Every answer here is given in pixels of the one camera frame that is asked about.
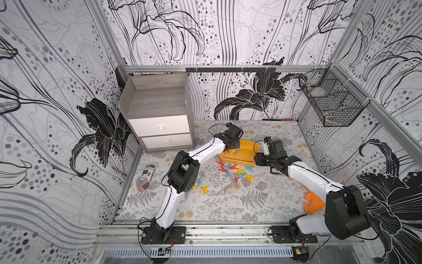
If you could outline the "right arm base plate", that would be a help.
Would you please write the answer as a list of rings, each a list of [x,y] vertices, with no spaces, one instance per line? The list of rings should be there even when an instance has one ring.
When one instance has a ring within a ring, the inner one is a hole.
[[[294,225],[273,225],[268,229],[267,233],[276,244],[300,243],[304,245],[318,242],[316,235],[303,234]]]

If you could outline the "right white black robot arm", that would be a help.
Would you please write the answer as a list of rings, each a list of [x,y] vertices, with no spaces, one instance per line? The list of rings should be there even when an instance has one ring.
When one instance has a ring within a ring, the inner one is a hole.
[[[291,219],[293,235],[332,235],[345,240],[371,227],[371,219],[361,191],[337,183],[307,166],[300,158],[289,156],[281,140],[266,137],[264,151],[255,154],[257,166],[275,169],[275,174],[290,177],[320,198],[324,214],[304,215]]]

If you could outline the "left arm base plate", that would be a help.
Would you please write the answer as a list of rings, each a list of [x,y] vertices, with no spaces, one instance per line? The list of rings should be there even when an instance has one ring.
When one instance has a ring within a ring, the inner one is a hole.
[[[145,227],[141,243],[146,245],[180,245],[186,239],[186,227],[172,226],[168,229]]]

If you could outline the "yellow plastic storage box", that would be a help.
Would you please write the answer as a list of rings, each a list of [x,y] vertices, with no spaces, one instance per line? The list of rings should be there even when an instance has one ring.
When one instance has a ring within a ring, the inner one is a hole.
[[[220,154],[220,160],[240,166],[255,166],[255,155],[260,152],[259,145],[253,141],[240,140],[239,149],[241,151],[236,155],[233,155],[233,150]]]

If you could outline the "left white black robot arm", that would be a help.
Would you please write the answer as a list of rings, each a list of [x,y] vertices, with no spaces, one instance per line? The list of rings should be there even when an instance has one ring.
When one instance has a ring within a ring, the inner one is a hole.
[[[238,149],[243,134],[244,131],[241,128],[228,123],[224,132],[214,134],[212,139],[203,146],[190,152],[178,152],[167,173],[168,190],[165,201],[150,225],[153,234],[159,240],[165,241],[170,236],[176,209],[182,197],[196,183],[201,164],[227,150]]]

